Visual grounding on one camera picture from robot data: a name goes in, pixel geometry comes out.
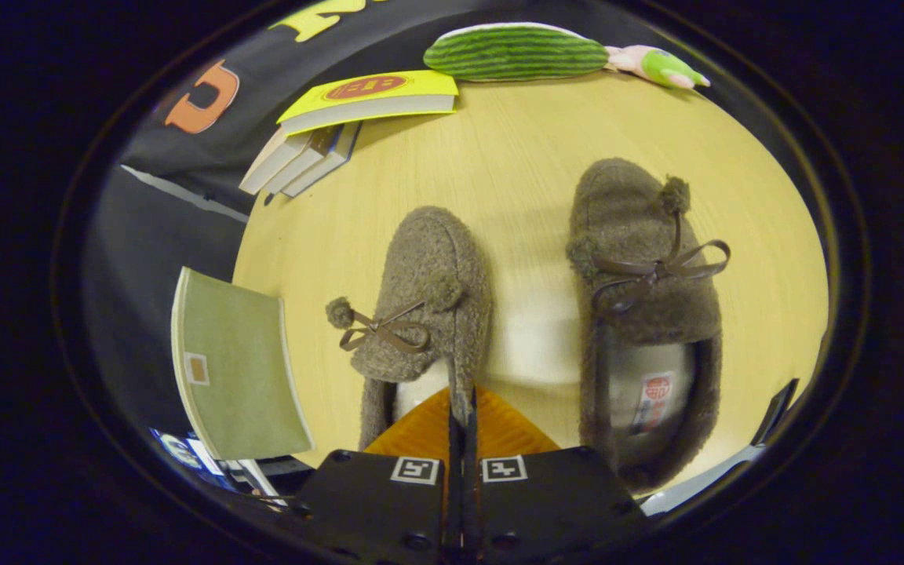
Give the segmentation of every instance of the brown fuzzy slipper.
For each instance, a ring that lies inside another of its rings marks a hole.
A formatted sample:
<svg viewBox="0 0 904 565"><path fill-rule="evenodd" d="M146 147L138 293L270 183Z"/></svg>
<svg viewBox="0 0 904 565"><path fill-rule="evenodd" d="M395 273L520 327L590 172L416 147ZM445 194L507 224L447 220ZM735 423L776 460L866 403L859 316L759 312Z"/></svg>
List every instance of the brown fuzzy slipper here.
<svg viewBox="0 0 904 565"><path fill-rule="evenodd" d="M593 164L574 194L567 257L581 276L581 442L634 493L681 471L717 419L720 310L710 276L727 260L704 264L701 250L731 250L718 240L699 246L688 208L684 181L662 187L622 159ZM674 355L684 378L643 362L659 355Z"/></svg>
<svg viewBox="0 0 904 565"><path fill-rule="evenodd" d="M487 264L466 226L433 206L406 215L388 247L374 317L347 299L326 307L331 324L348 329L341 347L355 351L351 365L366 377L360 450L392 424L396 383L416 380L440 358L449 363L453 415L466 425L490 311Z"/></svg>

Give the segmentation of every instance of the slipper pom-pom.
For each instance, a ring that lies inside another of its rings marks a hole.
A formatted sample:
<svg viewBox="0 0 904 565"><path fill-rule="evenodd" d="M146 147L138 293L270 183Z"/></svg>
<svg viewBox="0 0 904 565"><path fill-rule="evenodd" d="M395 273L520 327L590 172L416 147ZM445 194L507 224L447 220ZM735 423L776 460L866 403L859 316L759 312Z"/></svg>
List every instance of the slipper pom-pom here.
<svg viewBox="0 0 904 565"><path fill-rule="evenodd" d="M338 330L351 328L355 322L355 311L351 308L347 297L334 299L326 305L326 319Z"/></svg>
<svg viewBox="0 0 904 565"><path fill-rule="evenodd" d="M585 280L591 280L599 268L595 267L595 252L598 246L589 235L579 235L567 243L567 258L570 267Z"/></svg>
<svg viewBox="0 0 904 565"><path fill-rule="evenodd" d="M455 308L462 298L464 289L454 272L437 269L424 279L422 297L424 307L430 312L445 312Z"/></svg>
<svg viewBox="0 0 904 565"><path fill-rule="evenodd" d="M689 185L679 177L668 177L661 189L661 206L668 214L685 214L689 211Z"/></svg>

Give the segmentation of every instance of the green book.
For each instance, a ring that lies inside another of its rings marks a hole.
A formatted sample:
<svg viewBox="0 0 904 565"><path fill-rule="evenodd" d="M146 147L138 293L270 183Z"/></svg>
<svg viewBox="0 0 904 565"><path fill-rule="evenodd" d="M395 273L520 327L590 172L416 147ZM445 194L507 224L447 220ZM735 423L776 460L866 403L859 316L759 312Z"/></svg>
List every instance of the green book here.
<svg viewBox="0 0 904 565"><path fill-rule="evenodd" d="M284 303L180 270L173 372L194 433L216 459L312 450L284 336Z"/></svg>

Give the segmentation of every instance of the wooden table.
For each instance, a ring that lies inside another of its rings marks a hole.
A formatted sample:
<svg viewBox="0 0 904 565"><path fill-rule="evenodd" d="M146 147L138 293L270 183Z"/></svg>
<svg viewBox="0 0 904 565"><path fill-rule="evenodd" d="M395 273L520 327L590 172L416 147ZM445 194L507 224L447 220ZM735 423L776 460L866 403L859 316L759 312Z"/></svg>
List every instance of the wooden table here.
<svg viewBox="0 0 904 565"><path fill-rule="evenodd" d="M563 248L578 177L607 157L686 179L699 240L731 244L731 264L714 278L724 314L720 416L675 480L741 450L769 397L789 379L801 388L811 379L828 319L821 243L786 173L709 100L632 76L460 89L456 114L365 122L351 162L294 200L257 198L233 282L284 297L316 442L297 458L319 465L331 450L356 448L363 377L324 305L347 296L374 310L388 241L424 204L458 215L491 259L495 313L477 382L561 447L578 444L578 304Z"/></svg>

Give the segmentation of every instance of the brown ribbon bow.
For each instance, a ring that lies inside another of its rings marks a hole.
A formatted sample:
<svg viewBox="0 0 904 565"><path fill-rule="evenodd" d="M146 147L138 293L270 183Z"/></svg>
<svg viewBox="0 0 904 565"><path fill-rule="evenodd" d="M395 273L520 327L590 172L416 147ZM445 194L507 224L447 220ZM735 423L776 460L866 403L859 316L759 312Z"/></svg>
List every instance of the brown ribbon bow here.
<svg viewBox="0 0 904 565"><path fill-rule="evenodd" d="M662 260L640 264L639 262L609 261L600 257L592 259L599 271L620 275L620 278L603 282L595 289L595 293L592 294L592 304L598 304L599 295L603 290L617 285L625 285L625 283L636 283L637 286L630 290L625 299L620 303L613 304L611 308L613 312L625 312L630 310L637 301L643 299L650 292L651 286L655 286L658 280L667 279L669 276L674 276L676 279L703 279L724 271L727 262L731 259L731 248L720 239L711 239L702 246L679 254L679 247L682 246L682 220L678 212L673 215L675 216L675 241L672 243L672 250L669 251L668 256ZM724 261L699 265L699 267L688 267L689 261L703 253L704 248L708 246L724 251Z"/></svg>
<svg viewBox="0 0 904 565"><path fill-rule="evenodd" d="M421 305L424 305L424 301L417 301L417 303L409 304L405 308L402 308L402 310L399 310L398 314L389 315L387 318L383 319L369 319L369 317L362 314L362 312L352 310L355 314L355 321L360 322L365 326L363 328L351 328L348 329L347 332L344 332L344 336L341 337L341 349L345 351L354 351L358 349L362 343L365 343L365 340L369 335L373 335L391 344L392 347L397 348L403 353L420 353L424 351L431 340L431 333L428 332L426 326L417 324L416 322L402 322L397 319L401 317L401 315L411 312L414 308L421 307ZM420 344L412 344L392 332L392 330L406 328L422 330L422 332L424 332L424 340ZM352 340L351 337L354 337L355 334L362 334L362 336Z"/></svg>

